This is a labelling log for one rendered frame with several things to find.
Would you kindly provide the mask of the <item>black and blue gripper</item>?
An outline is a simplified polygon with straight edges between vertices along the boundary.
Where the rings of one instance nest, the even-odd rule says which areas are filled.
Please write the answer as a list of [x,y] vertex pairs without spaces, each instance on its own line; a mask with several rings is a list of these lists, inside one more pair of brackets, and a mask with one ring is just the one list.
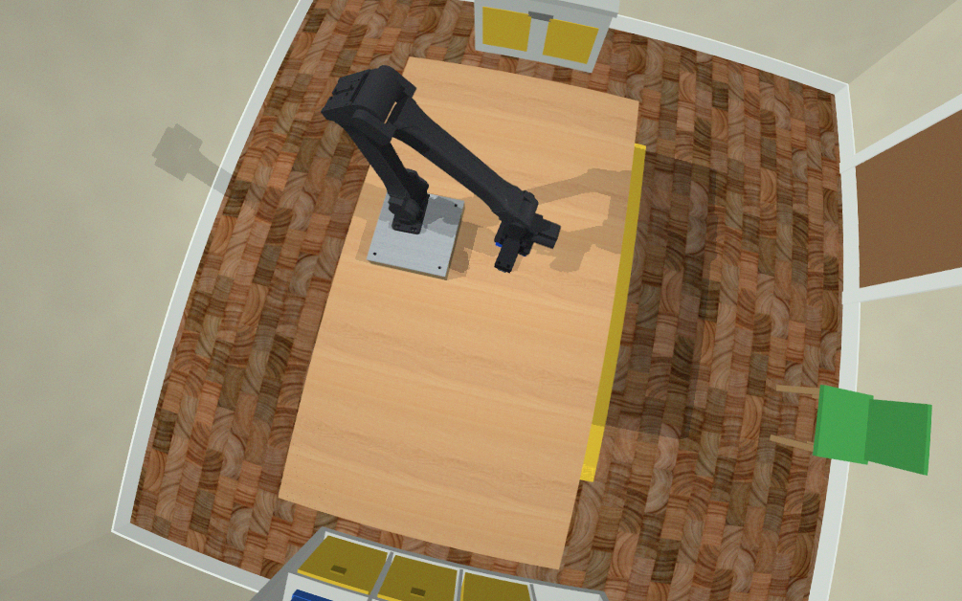
[[[499,226],[499,229],[498,229],[498,231],[497,231],[497,233],[496,233],[496,236],[495,236],[496,246],[501,247],[501,248],[502,248],[502,246],[501,246],[501,244],[500,244],[500,239],[501,239],[501,236],[502,236],[502,232],[504,231],[504,226],[507,226],[507,225],[505,225],[504,222],[501,222],[501,225]],[[512,240],[516,240],[516,241],[520,241],[520,240],[523,240],[523,239],[524,239],[524,238],[523,238],[523,239],[514,239],[514,238],[512,238],[512,237],[510,237],[510,238],[511,238]],[[532,248],[532,246],[533,246],[533,242],[530,242],[530,238],[529,238],[528,241],[527,241],[527,243],[526,243],[526,246],[525,246],[524,251],[523,251],[522,253],[521,253],[521,252],[518,252],[518,254],[521,254],[521,256],[526,256],[526,254],[529,254],[529,253],[530,253],[530,248]]]

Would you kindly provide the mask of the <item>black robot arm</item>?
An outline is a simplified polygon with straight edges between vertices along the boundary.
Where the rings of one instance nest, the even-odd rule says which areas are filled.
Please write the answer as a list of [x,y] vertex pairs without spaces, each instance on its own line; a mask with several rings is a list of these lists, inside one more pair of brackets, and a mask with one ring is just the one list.
[[[539,203],[535,196],[505,181],[438,126],[418,107],[413,99],[416,87],[403,75],[388,65],[379,68],[337,80],[332,91],[334,98],[327,100],[321,113],[347,131],[385,185],[390,196],[389,211],[394,214],[392,229],[421,234],[431,197],[427,193],[429,184],[416,170],[405,168],[401,163],[392,148],[391,140],[395,138],[477,194],[507,225],[495,262],[499,271],[510,274],[516,255],[524,251],[529,237],[530,242],[553,249],[561,226],[536,213]],[[516,241],[510,237],[526,238]]]

